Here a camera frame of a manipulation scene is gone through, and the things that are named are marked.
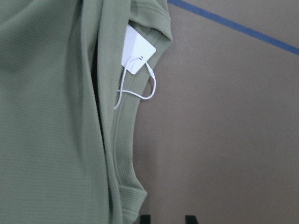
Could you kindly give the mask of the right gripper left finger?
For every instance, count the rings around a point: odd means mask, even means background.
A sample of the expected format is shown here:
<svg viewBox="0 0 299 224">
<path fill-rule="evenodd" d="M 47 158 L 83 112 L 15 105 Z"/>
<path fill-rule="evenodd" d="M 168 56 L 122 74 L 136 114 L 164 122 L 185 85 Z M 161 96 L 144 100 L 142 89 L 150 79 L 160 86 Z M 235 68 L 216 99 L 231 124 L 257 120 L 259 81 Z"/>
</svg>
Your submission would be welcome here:
<svg viewBox="0 0 299 224">
<path fill-rule="evenodd" d="M 140 215 L 139 224 L 150 224 L 150 215 Z"/>
</svg>

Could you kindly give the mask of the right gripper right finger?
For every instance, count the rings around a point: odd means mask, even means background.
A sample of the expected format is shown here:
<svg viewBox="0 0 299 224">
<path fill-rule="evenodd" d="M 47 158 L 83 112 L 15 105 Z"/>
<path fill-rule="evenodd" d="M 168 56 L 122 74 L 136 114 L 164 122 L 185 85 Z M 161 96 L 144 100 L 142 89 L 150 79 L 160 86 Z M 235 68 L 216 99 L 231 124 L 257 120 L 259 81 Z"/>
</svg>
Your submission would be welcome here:
<svg viewBox="0 0 299 224">
<path fill-rule="evenodd" d="M 195 215 L 185 215 L 185 224 L 199 224 Z"/>
</svg>

